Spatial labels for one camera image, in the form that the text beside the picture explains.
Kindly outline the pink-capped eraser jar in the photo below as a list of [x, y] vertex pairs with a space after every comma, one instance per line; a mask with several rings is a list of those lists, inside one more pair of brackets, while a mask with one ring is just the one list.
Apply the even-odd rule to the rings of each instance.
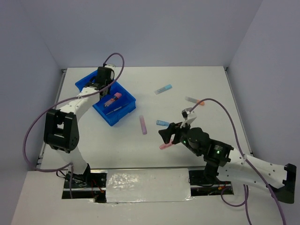
[[121, 97], [122, 97], [122, 94], [119, 92], [116, 92], [108, 101], [106, 101], [104, 103], [104, 107], [109, 107], [111, 104], [113, 104], [115, 101], [117, 101]]

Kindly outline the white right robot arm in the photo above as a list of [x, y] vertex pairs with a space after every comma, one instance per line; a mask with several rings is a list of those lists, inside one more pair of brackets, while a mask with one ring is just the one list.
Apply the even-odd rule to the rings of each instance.
[[277, 165], [242, 155], [233, 146], [211, 139], [199, 127], [171, 123], [159, 130], [165, 144], [182, 143], [206, 162], [204, 179], [208, 183], [229, 181], [253, 186], [261, 190], [272, 190], [278, 201], [294, 203], [297, 167], [292, 164]]

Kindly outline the black thin pen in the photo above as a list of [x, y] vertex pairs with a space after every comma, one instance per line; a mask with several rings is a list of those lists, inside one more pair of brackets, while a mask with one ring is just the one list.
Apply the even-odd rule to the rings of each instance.
[[119, 106], [119, 107], [115, 108], [114, 110], [108, 112], [106, 115], [110, 115], [110, 114], [112, 114], [112, 113], [114, 113], [114, 112], [116, 112], [116, 111], [118, 111], [118, 110], [120, 110], [120, 109], [126, 107], [127, 105], [129, 105], [129, 103], [124, 104], [124, 105], [122, 105], [122, 106]]

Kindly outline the pink highlighter pen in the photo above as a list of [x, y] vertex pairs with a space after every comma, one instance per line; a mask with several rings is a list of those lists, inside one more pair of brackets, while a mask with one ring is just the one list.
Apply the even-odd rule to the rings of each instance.
[[160, 150], [164, 150], [164, 149], [166, 149], [166, 148], [169, 148], [169, 147], [171, 147], [173, 145], [173, 143], [172, 143], [172, 140], [169, 142], [169, 143], [167, 143], [167, 144], [161, 144], [160, 146], [159, 146], [159, 149]]

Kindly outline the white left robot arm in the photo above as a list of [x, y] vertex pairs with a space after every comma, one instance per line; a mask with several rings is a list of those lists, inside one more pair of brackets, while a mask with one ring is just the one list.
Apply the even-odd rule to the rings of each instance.
[[83, 159], [79, 149], [80, 118], [101, 98], [110, 93], [109, 84], [114, 81], [112, 67], [98, 67], [96, 74], [84, 84], [76, 98], [59, 109], [51, 109], [46, 114], [44, 142], [56, 150], [68, 166], [67, 178], [81, 187], [92, 181], [89, 164]]

